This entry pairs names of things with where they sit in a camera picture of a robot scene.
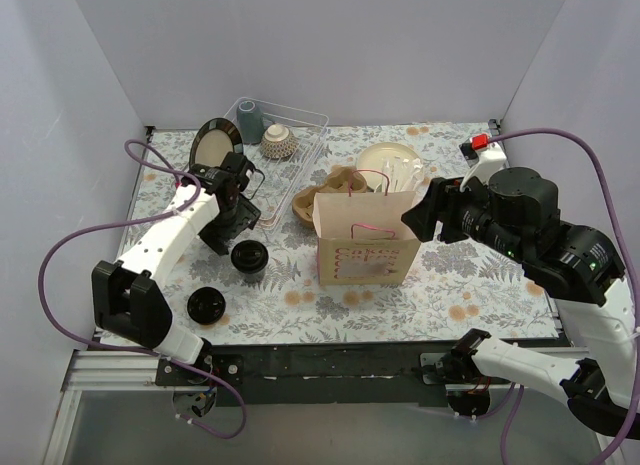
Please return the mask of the pink paper gift bag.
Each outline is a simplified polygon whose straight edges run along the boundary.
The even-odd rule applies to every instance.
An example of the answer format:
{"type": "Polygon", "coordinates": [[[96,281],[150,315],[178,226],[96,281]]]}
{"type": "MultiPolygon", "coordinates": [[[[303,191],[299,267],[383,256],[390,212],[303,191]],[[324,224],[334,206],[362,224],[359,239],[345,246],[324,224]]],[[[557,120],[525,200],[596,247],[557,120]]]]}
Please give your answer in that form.
{"type": "Polygon", "coordinates": [[[417,203],[416,193],[356,193],[353,177],[359,174],[359,169],[349,172],[344,193],[314,197],[319,283],[399,285],[421,245],[401,221],[417,203]]]}

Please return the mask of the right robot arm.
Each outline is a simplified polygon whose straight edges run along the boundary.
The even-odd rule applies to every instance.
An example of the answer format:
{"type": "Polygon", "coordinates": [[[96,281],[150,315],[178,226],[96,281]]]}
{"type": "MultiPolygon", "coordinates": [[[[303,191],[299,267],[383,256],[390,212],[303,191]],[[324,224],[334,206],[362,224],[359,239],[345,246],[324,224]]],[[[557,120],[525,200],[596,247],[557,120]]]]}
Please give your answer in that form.
{"type": "Polygon", "coordinates": [[[434,179],[402,221],[420,241],[471,239],[518,264],[577,326],[589,355],[554,358],[473,329],[426,371],[445,382],[514,382],[565,404],[594,432],[637,439],[639,283],[622,241],[563,221],[556,184],[507,167],[500,144],[484,134],[465,142],[470,170],[434,179]]]}

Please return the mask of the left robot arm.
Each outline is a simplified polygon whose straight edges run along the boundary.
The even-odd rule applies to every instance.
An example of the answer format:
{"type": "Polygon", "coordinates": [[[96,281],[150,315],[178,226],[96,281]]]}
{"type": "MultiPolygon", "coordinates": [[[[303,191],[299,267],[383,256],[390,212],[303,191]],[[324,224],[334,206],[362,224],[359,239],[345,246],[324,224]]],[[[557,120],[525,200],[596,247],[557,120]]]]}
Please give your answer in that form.
{"type": "Polygon", "coordinates": [[[255,165],[229,152],[211,167],[194,164],[154,223],[116,262],[99,262],[91,274],[96,325],[146,349],[178,360],[178,372],[193,385],[213,371],[203,354],[205,340],[179,324],[164,298],[163,286],[195,238],[219,255],[228,243],[252,229],[261,212],[244,196],[255,165]]]}

